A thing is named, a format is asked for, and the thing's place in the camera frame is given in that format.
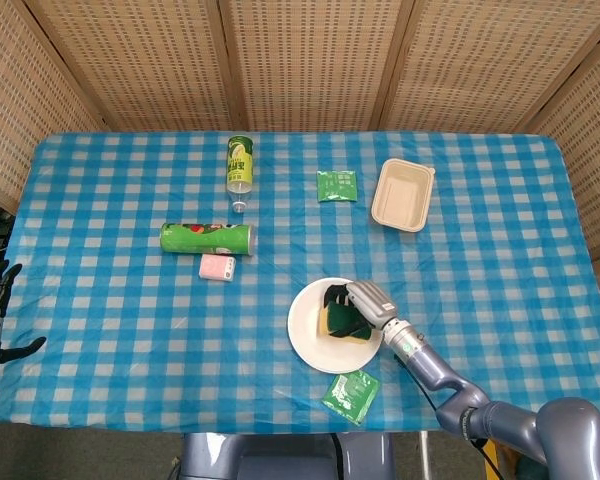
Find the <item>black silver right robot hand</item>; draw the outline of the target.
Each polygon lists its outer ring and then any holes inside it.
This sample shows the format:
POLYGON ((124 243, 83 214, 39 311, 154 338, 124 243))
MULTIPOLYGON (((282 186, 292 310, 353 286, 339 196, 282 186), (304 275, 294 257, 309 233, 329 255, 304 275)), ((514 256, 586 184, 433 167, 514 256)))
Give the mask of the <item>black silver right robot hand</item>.
POLYGON ((366 342, 397 317, 397 308, 373 282, 331 285, 323 296, 318 332, 333 338, 366 342))

